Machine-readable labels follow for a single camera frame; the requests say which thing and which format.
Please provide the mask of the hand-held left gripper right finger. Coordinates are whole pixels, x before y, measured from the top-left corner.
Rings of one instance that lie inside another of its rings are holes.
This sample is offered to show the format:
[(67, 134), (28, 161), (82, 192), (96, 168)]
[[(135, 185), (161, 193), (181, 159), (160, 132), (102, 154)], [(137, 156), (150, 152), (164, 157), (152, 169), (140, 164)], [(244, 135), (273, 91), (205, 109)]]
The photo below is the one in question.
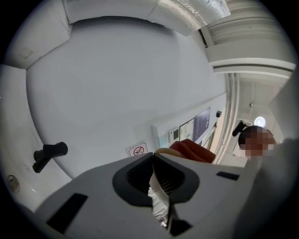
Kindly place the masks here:
[(229, 202), (243, 169), (154, 154), (154, 188), (168, 206), (154, 238), (234, 239), (240, 205)]

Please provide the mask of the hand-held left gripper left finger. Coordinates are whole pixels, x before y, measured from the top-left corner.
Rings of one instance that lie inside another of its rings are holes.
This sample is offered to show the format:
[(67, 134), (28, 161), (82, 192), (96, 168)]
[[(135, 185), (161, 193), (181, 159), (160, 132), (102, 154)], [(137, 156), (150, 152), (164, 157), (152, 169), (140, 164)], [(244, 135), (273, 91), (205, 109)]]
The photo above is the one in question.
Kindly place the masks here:
[(71, 239), (165, 239), (148, 196), (151, 153), (88, 170), (52, 195), (35, 212)]

